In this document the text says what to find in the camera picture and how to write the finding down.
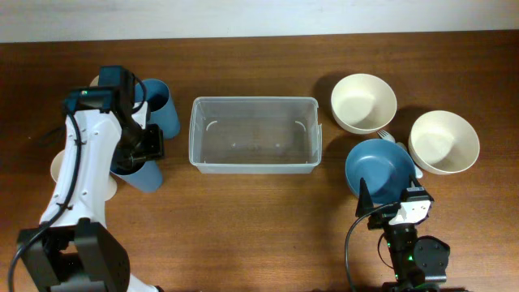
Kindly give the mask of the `blue cup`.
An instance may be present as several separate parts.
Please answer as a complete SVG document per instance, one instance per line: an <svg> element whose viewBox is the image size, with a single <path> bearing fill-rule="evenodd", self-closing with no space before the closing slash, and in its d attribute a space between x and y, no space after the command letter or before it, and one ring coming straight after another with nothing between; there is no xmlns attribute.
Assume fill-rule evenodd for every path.
<svg viewBox="0 0 519 292"><path fill-rule="evenodd" d="M142 192L151 193L157 191L163 183L162 172L155 161L146 161L138 164L131 170L112 166L110 171Z"/></svg>
<svg viewBox="0 0 519 292"><path fill-rule="evenodd" d="M165 139L173 139L179 134L181 125L168 85L159 79L144 79L142 83L150 110L147 124L157 124Z"/></svg>

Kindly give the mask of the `white plastic fork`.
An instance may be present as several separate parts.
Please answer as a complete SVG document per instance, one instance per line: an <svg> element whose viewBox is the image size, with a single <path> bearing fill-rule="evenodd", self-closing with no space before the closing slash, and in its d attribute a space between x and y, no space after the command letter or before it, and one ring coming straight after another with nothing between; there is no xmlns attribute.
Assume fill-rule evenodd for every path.
<svg viewBox="0 0 519 292"><path fill-rule="evenodd" d="M404 149L407 153L409 153L409 150L407 149L407 147L402 142L397 142L395 140L394 136L391 135L386 130L378 130L377 131L377 135L382 140L387 140L389 142L392 142L392 143L398 145L399 147L401 147L402 149ZM414 165L414 169L415 169L415 177L416 178L422 178L423 177L423 172L420 170L420 168L417 165Z"/></svg>

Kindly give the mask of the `blue bowl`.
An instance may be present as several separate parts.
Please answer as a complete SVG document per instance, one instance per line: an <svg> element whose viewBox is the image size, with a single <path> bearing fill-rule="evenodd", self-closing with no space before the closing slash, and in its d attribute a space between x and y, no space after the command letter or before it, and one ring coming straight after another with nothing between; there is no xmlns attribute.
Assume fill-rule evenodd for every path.
<svg viewBox="0 0 519 292"><path fill-rule="evenodd" d="M416 175L406 150L387 140L365 140L354 146L345 160L346 182L358 198L363 178L374 204L398 201Z"/></svg>

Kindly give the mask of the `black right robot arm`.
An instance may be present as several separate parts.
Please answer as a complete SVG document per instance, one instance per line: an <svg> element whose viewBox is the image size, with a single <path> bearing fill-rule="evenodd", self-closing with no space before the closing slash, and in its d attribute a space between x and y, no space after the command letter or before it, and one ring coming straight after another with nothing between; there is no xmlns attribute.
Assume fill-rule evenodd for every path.
<svg viewBox="0 0 519 292"><path fill-rule="evenodd" d="M419 237L416 229L428 218L433 202L418 180L410 176L409 186L398 201L376 208L366 181L360 180L355 216L367 218L368 229L383 231L396 279L384 283L383 291L438 291L439 284L447 281L450 246L432 236Z"/></svg>

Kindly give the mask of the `cream bowl at back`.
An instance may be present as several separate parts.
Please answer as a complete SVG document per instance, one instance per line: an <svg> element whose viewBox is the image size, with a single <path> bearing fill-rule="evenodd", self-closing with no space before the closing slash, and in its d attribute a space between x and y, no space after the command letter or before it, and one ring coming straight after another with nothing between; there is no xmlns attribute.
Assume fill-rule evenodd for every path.
<svg viewBox="0 0 519 292"><path fill-rule="evenodd" d="M344 130L358 135L387 126L397 112L397 97L381 78L352 74L341 79L331 93L332 115Z"/></svg>

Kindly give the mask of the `cream bowl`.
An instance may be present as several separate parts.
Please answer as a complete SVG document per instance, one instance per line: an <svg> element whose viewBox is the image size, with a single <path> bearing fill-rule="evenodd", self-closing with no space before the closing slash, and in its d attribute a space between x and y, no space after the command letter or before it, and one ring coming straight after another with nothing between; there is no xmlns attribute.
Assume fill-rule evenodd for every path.
<svg viewBox="0 0 519 292"><path fill-rule="evenodd" d="M445 110L429 111L414 122L408 148L418 166L438 175L468 170L480 153L478 134L471 124Z"/></svg>
<svg viewBox="0 0 519 292"><path fill-rule="evenodd" d="M331 93L332 115L344 130L358 135L387 126L397 112L397 97L381 78L352 74L341 79Z"/></svg>

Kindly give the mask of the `cream cup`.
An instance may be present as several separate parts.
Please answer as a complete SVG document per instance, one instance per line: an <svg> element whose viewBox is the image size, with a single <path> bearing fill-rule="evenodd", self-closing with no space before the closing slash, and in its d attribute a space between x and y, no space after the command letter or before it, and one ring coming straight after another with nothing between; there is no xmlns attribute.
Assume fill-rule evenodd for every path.
<svg viewBox="0 0 519 292"><path fill-rule="evenodd" d="M59 152L54 159L52 160L51 166L50 166L50 175L51 178L57 183L58 177L62 165L62 160L64 158L65 151L62 150ZM110 200L114 197L118 189L118 185L115 181L115 179L109 175L109 190L106 194L105 201Z"/></svg>
<svg viewBox="0 0 519 292"><path fill-rule="evenodd" d="M90 87L96 87L99 83L99 76L97 75L90 83Z"/></svg>

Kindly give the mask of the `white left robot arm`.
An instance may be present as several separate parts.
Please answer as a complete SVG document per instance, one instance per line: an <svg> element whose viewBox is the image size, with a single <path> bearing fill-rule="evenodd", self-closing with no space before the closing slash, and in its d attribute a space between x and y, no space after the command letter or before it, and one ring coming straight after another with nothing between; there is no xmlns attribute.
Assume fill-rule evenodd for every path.
<svg viewBox="0 0 519 292"><path fill-rule="evenodd" d="M21 260L39 291L158 291L132 275L125 248L107 230L105 200L112 165L131 170L164 155L162 131L135 102L138 78L122 66L101 67L98 83L62 103L65 153L39 226L19 232L7 276L14 288Z"/></svg>

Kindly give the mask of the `cream bowl at right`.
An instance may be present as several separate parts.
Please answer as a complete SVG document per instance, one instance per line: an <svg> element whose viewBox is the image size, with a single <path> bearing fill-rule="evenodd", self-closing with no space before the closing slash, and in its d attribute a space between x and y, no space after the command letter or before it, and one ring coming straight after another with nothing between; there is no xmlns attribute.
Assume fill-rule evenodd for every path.
<svg viewBox="0 0 519 292"><path fill-rule="evenodd" d="M429 111L414 122L408 148L418 166L438 175L468 170L480 153L478 134L471 124L445 110Z"/></svg>

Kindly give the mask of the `clear plastic storage container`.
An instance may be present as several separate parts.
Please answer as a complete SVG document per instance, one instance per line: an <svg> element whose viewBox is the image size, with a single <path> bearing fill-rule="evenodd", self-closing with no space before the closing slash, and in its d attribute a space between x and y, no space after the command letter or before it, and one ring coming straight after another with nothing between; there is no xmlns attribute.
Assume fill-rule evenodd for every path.
<svg viewBox="0 0 519 292"><path fill-rule="evenodd" d="M313 97L198 97L189 161L203 174L309 174L321 162Z"/></svg>

